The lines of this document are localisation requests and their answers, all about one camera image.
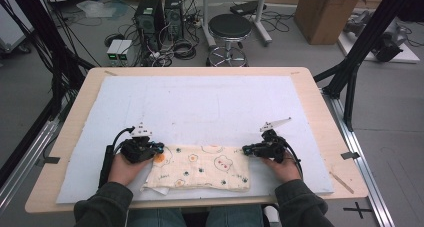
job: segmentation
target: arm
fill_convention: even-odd
[[[131,183],[149,162],[146,160],[131,164],[121,154],[117,154],[113,159],[108,183],[88,200],[75,204],[75,226],[125,226],[127,210],[133,197],[132,192],[125,186]]]
[[[333,226],[324,216],[327,203],[305,185],[289,153],[284,154],[281,164],[270,159],[262,160],[282,183],[275,189],[282,226]]]

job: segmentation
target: brown cardboard box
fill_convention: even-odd
[[[358,0],[299,0],[294,20],[309,44],[335,44]]]

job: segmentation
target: person's leg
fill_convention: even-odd
[[[180,209],[138,209],[128,212],[128,227],[186,227]]]
[[[262,227],[260,205],[233,205],[212,207],[206,227]]]

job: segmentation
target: cream patterned cloth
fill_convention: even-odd
[[[166,146],[153,159],[147,188],[215,188],[247,191],[249,158],[241,148],[223,146]]]

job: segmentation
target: black sweatshirt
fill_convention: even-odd
[[[327,204],[312,193],[302,180],[293,180],[275,189],[283,227],[333,226],[324,216]],[[133,194],[118,183],[106,183],[88,200],[74,206],[75,226],[125,226]]]

